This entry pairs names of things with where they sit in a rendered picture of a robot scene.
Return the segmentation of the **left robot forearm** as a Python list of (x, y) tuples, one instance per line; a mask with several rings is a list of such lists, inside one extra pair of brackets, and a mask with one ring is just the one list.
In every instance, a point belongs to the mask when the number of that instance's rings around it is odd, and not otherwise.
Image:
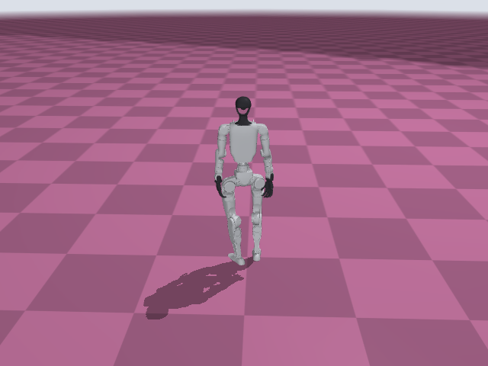
[(223, 178), (222, 173), (223, 173), (223, 164), (224, 164), (224, 159), (219, 158), (219, 153), (218, 149), (216, 149), (215, 152), (215, 175), (214, 178), (217, 180), (217, 176), (221, 176), (221, 180)]

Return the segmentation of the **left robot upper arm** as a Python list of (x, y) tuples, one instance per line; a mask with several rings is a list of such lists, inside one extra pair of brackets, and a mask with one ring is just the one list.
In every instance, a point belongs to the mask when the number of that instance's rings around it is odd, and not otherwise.
[(229, 133), (230, 124), (222, 124), (218, 130), (217, 146), (219, 158), (224, 158), (226, 156), (226, 135)]

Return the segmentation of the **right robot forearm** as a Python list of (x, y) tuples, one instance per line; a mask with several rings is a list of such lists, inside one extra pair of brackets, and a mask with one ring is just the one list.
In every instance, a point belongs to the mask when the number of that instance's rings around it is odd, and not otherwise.
[[(270, 150), (270, 154), (271, 154), (271, 150)], [(265, 164), (265, 177), (270, 179), (271, 173), (273, 173), (272, 157), (271, 157), (271, 155), (269, 157), (265, 157), (263, 159), (263, 162)]]

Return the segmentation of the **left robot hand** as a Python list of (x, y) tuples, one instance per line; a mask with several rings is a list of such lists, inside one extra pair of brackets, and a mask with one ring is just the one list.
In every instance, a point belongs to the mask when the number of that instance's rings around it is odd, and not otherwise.
[(221, 192), (221, 186), (220, 186), (220, 183), (222, 182), (222, 180), (221, 180), (221, 176), (219, 176), (219, 175), (218, 175), (218, 176), (217, 176), (217, 180), (215, 180), (215, 182), (216, 182), (216, 186), (217, 186), (217, 190), (218, 190), (218, 192), (219, 192), (219, 195), (220, 195), (221, 197), (224, 197), (224, 196), (222, 195), (222, 192)]

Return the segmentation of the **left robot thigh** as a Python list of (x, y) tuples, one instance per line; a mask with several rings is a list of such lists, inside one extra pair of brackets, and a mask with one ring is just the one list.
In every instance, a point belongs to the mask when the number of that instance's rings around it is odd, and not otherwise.
[(222, 180), (222, 201), (225, 210), (227, 221), (229, 218), (233, 218), (235, 223), (235, 228), (239, 227), (241, 224), (241, 218), (236, 215), (235, 210), (235, 187), (236, 187), (236, 177), (235, 175)]

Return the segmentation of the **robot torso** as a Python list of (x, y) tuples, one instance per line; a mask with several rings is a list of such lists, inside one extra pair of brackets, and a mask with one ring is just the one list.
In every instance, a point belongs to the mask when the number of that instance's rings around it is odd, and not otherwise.
[(250, 126), (237, 126), (237, 121), (230, 122), (230, 153), (237, 169), (234, 170), (237, 186), (253, 185), (253, 172), (249, 168), (249, 162), (256, 154), (258, 128), (256, 122), (249, 121)]

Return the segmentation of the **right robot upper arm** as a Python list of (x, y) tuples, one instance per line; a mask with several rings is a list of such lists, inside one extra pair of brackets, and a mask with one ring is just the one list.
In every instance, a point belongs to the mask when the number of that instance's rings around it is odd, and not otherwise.
[(258, 128), (258, 133), (261, 135), (260, 140), (261, 140), (261, 145), (262, 149), (260, 149), (260, 153), (262, 157), (269, 157), (270, 150), (269, 150), (269, 135), (268, 135), (268, 128), (266, 127), (265, 124), (256, 124)]

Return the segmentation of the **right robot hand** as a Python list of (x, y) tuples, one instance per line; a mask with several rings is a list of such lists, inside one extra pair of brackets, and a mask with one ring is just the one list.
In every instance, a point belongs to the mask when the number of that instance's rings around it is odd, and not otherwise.
[[(274, 174), (271, 173), (270, 179), (265, 177), (265, 186), (261, 189), (261, 191), (265, 188), (265, 193), (262, 195), (264, 197), (271, 197), (273, 194), (273, 183), (272, 181), (274, 180)], [(266, 194), (267, 192), (267, 194)]]

